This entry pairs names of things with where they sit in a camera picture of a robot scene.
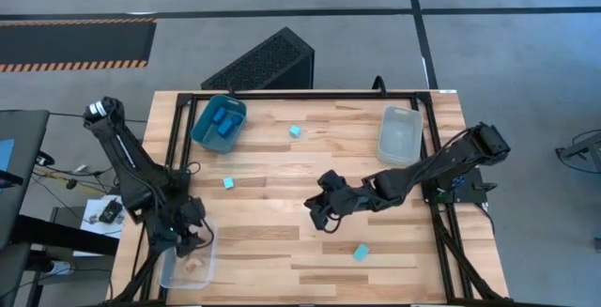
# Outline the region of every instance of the wooden tabletop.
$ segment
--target wooden tabletop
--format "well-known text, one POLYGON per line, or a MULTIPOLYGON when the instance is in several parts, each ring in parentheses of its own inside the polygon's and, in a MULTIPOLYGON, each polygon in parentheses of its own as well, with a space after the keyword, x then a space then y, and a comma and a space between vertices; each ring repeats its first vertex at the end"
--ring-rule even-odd
MULTIPOLYGON (((159 164, 164 163, 176 97, 177 92, 157 92, 150 110, 144 148, 159 164)), ((432 99, 444 143, 465 128, 459 98, 455 92, 432 91, 432 99)), ((198 103, 196 117, 206 103, 198 103)), ((232 153, 218 156, 195 143, 191 148, 190 161, 202 169, 193 176, 190 194, 202 198, 218 229, 213 282, 201 290, 170 289, 168 303, 445 301, 430 213, 419 186, 401 207, 348 216, 333 235, 317 232, 302 204, 320 193, 316 180, 330 169, 358 186, 362 177, 392 167, 376 159, 380 121, 386 106, 410 108, 408 100, 245 103, 247 123, 232 153), (290 137, 292 125, 301 127, 300 138, 290 137), (224 177, 234 178, 233 190, 223 187, 224 177), (360 243, 370 253, 357 262, 352 254, 360 243)), ((430 146, 427 124, 424 128, 430 146)), ((490 222, 474 205, 456 205, 456 210, 467 257, 493 289, 507 296, 490 222)), ((140 230, 127 219, 112 276, 116 294, 130 280, 140 230)), ((146 241, 141 255, 138 266, 146 256, 146 241)), ((456 263, 449 258, 455 293, 461 296, 456 263)), ((157 266, 153 297, 160 275, 157 266)))

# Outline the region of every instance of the teal plastic bin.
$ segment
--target teal plastic bin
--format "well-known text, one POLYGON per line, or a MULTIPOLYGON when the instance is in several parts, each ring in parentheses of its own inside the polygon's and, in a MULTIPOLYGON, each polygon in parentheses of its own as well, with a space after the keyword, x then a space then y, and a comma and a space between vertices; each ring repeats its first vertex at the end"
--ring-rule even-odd
POLYGON ((203 114, 200 115, 200 119, 198 119, 196 125, 194 125, 191 136, 196 143, 206 149, 217 153, 227 153, 234 148, 234 144, 240 135, 244 123, 246 123, 246 105, 231 97, 217 95, 211 97, 208 101, 205 111, 203 111, 203 114), (217 132, 219 124, 214 124, 211 121, 213 115, 215 115, 217 110, 221 107, 224 107, 225 109, 225 118, 223 120, 231 119, 234 115, 242 117, 242 122, 226 137, 222 137, 217 132))

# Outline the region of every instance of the concrete floor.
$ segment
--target concrete floor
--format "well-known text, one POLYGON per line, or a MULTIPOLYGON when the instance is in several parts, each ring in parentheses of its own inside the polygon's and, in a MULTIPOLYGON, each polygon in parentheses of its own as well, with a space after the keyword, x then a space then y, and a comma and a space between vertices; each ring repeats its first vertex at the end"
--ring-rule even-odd
MULTIPOLYGON (((423 8, 601 6, 601 0, 421 1, 423 8)), ((409 0, 0 0, 0 14, 409 6, 409 0)), ((485 179, 500 185, 490 194, 490 212, 511 296, 598 305, 601 255, 592 238, 601 235, 601 179, 565 168, 553 149, 599 128, 601 14, 424 21, 439 87, 457 89, 468 123, 497 125, 513 148, 506 162, 483 168, 485 179)), ((2 95, 10 95, 0 98, 0 108, 79 114, 89 102, 111 95, 125 102, 128 117, 145 118, 155 90, 198 88, 283 26, 316 49, 316 88, 369 87, 376 74, 389 88, 426 87, 410 16, 160 20, 146 69, 0 74, 2 95)), ((139 136, 144 132, 143 124, 131 128, 139 136)), ((43 149, 63 168, 108 165, 77 118, 53 116, 43 149)), ((90 198, 47 183, 70 205, 90 198)), ((23 213, 47 219, 58 205, 33 186, 23 213)), ((105 289, 104 282, 53 285, 41 305, 97 302, 105 289)), ((21 291, 19 303, 26 293, 21 291)))

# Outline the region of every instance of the transparent plastic container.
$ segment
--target transparent plastic container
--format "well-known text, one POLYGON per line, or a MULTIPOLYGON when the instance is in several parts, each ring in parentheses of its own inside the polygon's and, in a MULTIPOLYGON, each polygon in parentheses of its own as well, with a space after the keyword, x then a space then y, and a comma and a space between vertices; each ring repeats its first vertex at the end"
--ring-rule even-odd
MULTIPOLYGON (((178 258, 176 248, 164 252, 161 286, 165 288, 178 289, 202 289, 210 284, 215 274, 215 262, 217 251, 217 227, 206 219, 208 226, 213 231, 213 242, 210 246, 195 250, 183 258, 178 258)), ((190 228, 198 232, 198 236, 204 240, 210 240, 210 232, 206 227, 190 228)))
POLYGON ((377 157, 382 162, 409 166, 420 159, 424 119, 418 111, 397 106, 384 109, 377 157))

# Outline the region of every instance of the white paper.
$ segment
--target white paper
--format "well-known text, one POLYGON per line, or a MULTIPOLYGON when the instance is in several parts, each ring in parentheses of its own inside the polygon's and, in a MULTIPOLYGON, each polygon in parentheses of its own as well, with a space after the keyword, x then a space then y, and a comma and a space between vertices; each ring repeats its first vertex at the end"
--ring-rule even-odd
MULTIPOLYGON (((121 212, 119 212, 113 223, 103 223, 98 220, 98 217, 102 214, 104 208, 111 202, 111 200, 114 200, 115 198, 118 203, 121 203, 120 195, 105 195, 102 197, 102 199, 89 199, 87 204, 85 204, 84 220, 82 221, 80 229, 96 234, 106 235, 107 237, 111 238, 121 238, 121 229, 123 229, 123 222, 126 214, 125 209, 121 209, 121 212)), ((73 252, 73 256, 100 255, 101 254, 80 251, 73 252)))

